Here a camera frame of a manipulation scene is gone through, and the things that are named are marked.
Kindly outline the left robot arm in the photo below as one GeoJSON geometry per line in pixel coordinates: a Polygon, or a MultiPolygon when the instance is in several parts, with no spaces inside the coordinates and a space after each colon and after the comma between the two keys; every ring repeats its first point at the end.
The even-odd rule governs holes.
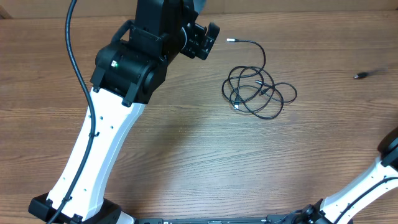
{"type": "Polygon", "coordinates": [[[104,197],[111,170],[127,134],[172,60],[183,54],[206,59],[220,32],[196,19],[204,1],[139,1],[96,55],[88,110],[70,158],[51,191],[34,197],[28,211],[46,223],[134,223],[134,217],[104,197]]]}

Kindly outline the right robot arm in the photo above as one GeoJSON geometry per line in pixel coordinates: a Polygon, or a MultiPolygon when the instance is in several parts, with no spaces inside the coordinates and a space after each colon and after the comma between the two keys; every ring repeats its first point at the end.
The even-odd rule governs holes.
{"type": "Polygon", "coordinates": [[[292,223],[349,223],[363,208],[397,187],[397,129],[378,145],[380,156],[338,193],[307,205],[292,223]]]}

